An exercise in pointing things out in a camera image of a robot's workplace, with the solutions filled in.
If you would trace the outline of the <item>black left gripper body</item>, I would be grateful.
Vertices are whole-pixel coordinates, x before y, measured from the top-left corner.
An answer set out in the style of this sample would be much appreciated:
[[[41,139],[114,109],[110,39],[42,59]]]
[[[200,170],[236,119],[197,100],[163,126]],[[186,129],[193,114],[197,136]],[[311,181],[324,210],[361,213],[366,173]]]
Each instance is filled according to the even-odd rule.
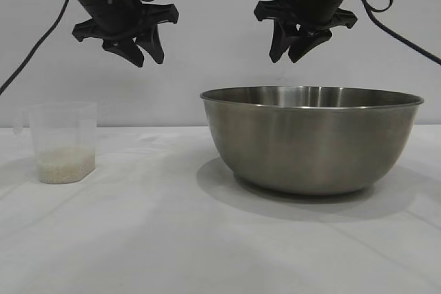
[[[89,20],[76,24],[72,31],[79,41],[86,38],[157,41],[160,24],[178,22],[178,10],[173,4],[143,4],[140,0],[78,1],[91,16]]]

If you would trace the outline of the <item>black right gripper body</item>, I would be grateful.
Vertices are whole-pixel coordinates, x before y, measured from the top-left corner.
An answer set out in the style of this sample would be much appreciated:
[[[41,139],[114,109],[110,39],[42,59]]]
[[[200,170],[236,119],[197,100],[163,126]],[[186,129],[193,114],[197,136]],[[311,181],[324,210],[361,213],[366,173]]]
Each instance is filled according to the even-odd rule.
[[[357,16],[340,8],[343,0],[271,0],[259,1],[254,9],[258,21],[273,20],[299,25],[309,31],[324,31],[337,26],[351,29]]]

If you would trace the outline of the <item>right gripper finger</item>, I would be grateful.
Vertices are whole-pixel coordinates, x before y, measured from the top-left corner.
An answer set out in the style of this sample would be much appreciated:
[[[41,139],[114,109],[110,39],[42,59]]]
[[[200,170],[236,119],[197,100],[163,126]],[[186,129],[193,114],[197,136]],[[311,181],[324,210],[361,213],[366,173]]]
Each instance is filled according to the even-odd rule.
[[[320,44],[327,42],[332,37],[330,30],[308,31],[300,30],[299,35],[289,47],[288,56],[292,63],[297,63],[306,53]]]
[[[273,63],[280,60],[282,55],[297,41],[299,32],[295,23],[274,20],[274,31],[269,50],[269,57]]]

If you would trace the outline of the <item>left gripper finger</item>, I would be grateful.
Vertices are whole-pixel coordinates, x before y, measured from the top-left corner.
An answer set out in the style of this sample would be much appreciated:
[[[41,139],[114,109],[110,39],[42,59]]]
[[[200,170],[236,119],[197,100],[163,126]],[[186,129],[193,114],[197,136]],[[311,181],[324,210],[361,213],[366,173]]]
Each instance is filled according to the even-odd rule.
[[[141,35],[137,36],[136,44],[143,48],[157,64],[162,64],[165,54],[159,39],[158,26],[148,27]]]
[[[144,55],[132,39],[120,41],[103,40],[103,49],[106,52],[122,57],[137,67],[143,66]]]

